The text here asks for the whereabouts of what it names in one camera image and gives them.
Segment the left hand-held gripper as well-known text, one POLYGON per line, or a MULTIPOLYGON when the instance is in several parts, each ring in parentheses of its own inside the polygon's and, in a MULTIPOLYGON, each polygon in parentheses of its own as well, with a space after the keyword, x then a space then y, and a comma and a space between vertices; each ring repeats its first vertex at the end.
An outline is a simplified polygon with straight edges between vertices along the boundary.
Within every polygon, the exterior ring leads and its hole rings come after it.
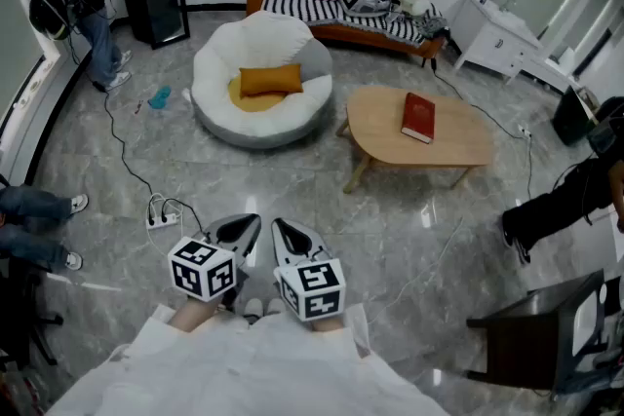
POLYGON ((246 279, 241 267, 260 230, 257 213, 239 213, 213 222, 201 240, 183 237, 168 253, 174 287, 203 303, 219 299, 233 307, 246 279))

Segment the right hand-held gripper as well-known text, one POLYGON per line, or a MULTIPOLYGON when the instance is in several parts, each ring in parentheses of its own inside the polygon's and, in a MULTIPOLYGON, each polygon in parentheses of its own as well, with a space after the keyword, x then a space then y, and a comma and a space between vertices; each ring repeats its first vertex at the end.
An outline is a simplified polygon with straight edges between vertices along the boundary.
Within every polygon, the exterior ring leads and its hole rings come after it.
POLYGON ((300 321, 317 321, 344 311, 346 280, 340 260, 313 229, 283 217, 271 223, 277 266, 274 278, 288 309, 300 321))

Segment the orange rectangular cushion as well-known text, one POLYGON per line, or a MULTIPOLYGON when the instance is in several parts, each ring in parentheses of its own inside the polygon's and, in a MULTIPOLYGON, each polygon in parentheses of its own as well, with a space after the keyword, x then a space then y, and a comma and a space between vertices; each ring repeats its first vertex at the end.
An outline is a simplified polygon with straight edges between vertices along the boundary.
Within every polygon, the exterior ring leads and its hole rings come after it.
POLYGON ((302 93, 300 68, 299 64, 270 68, 241 68, 241 97, 270 93, 285 95, 302 93))

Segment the person's left forearm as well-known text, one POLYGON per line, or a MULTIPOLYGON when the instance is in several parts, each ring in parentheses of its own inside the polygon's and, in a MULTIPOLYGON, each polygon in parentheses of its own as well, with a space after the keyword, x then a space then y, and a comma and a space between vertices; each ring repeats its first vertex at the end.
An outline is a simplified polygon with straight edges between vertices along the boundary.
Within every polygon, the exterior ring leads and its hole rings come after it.
POLYGON ((168 325, 179 331, 190 333, 211 319, 218 311, 222 298, 209 302, 189 297, 187 301, 172 315, 168 325))

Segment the person's right forearm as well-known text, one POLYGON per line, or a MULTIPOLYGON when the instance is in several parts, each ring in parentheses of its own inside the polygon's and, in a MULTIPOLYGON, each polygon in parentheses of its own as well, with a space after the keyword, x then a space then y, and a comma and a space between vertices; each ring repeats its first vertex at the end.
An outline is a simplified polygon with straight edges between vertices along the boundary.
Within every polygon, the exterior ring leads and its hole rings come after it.
POLYGON ((330 318, 311 321, 309 328, 313 332, 328 333, 341 330, 345 327, 343 316, 335 316, 330 318))

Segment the white power strip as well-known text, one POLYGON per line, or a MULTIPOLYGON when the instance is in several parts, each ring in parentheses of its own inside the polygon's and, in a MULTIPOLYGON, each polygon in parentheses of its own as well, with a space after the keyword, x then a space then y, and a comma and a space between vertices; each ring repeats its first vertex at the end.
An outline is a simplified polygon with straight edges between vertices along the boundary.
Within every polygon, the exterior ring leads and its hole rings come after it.
POLYGON ((166 228, 178 224, 180 215, 178 213, 148 214, 145 221, 145 228, 148 231, 166 228))

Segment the person's left white shoe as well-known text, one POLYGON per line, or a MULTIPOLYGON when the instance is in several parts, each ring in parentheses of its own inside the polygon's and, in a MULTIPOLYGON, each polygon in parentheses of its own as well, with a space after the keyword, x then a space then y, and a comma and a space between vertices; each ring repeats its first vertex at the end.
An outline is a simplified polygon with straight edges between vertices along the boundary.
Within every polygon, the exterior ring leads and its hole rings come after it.
POLYGON ((258 298, 251 298, 244 308, 243 317, 249 324, 254 324, 264 317, 264 307, 258 298))

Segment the person's white shirt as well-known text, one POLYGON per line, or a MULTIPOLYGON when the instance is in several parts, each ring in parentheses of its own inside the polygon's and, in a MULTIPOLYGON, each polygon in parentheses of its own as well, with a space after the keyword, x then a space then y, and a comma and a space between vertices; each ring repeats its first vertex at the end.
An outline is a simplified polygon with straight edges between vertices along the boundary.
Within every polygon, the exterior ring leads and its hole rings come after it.
POLYGON ((449 416, 370 345, 362 305, 313 332, 290 312, 219 312, 190 333, 153 316, 47 416, 449 416))

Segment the light wooden coffee table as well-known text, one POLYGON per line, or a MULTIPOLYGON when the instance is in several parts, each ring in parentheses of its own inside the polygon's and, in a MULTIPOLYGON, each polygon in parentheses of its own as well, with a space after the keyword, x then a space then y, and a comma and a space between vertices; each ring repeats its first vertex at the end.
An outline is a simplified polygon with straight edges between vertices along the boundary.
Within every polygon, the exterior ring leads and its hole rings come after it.
POLYGON ((401 133, 408 92, 386 86, 364 86, 351 94, 346 119, 336 133, 350 131, 363 151, 343 192, 352 192, 370 163, 390 167, 471 170, 493 159, 493 137, 487 124, 467 102, 443 95, 421 96, 435 105, 433 141, 426 144, 401 133))

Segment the teal floor item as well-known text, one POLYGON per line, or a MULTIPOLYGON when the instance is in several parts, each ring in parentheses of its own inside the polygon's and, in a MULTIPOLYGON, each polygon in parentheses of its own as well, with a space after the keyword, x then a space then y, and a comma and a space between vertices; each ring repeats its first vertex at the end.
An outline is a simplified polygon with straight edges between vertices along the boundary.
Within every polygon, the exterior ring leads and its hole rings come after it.
POLYGON ((170 86, 162 87, 155 96, 151 97, 148 100, 148 104, 152 109, 161 110, 164 109, 167 105, 167 101, 169 96, 171 95, 172 89, 170 86))

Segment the dark chair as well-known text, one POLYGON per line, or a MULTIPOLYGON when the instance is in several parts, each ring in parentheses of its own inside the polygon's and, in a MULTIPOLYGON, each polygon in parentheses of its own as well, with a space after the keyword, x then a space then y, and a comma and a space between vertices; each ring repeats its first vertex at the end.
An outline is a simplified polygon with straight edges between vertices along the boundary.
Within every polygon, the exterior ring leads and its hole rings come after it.
POLYGON ((535 289, 512 305, 480 319, 471 329, 486 333, 487 368, 468 370, 472 380, 560 394, 576 377, 584 357, 606 350, 602 341, 605 274, 535 289))

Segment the grey knitted throw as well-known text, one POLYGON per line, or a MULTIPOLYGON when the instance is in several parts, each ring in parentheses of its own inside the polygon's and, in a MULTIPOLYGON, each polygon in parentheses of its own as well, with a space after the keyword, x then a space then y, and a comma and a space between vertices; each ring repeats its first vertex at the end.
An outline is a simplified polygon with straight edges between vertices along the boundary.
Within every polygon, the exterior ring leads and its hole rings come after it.
POLYGON ((449 26, 443 16, 425 14, 415 19, 419 34, 429 40, 449 36, 449 26))

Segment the white fabric bag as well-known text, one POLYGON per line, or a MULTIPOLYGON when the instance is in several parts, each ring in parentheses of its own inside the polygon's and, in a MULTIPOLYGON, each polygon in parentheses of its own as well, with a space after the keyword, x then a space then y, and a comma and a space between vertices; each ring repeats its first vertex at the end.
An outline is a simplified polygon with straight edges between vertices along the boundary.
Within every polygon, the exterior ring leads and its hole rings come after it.
POLYGON ((401 11, 413 17, 424 16, 431 7, 429 0, 400 0, 401 11))

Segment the white vanity cabinet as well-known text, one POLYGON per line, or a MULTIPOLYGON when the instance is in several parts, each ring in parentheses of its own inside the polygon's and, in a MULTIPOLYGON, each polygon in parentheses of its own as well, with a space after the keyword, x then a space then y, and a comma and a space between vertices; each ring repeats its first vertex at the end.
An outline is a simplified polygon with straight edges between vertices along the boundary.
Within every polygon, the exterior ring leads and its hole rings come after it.
POLYGON ((460 51, 454 73, 470 62, 503 75, 508 83, 542 50, 523 20, 479 0, 463 0, 451 21, 450 34, 460 51))

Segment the black storage box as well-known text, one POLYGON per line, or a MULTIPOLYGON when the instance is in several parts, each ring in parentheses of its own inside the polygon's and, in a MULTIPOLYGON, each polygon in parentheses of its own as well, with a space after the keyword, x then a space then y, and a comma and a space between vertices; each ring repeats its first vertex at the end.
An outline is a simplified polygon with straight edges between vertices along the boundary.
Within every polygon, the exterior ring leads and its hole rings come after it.
POLYGON ((551 123, 565 146, 576 144, 596 126, 594 114, 572 86, 562 95, 551 123))

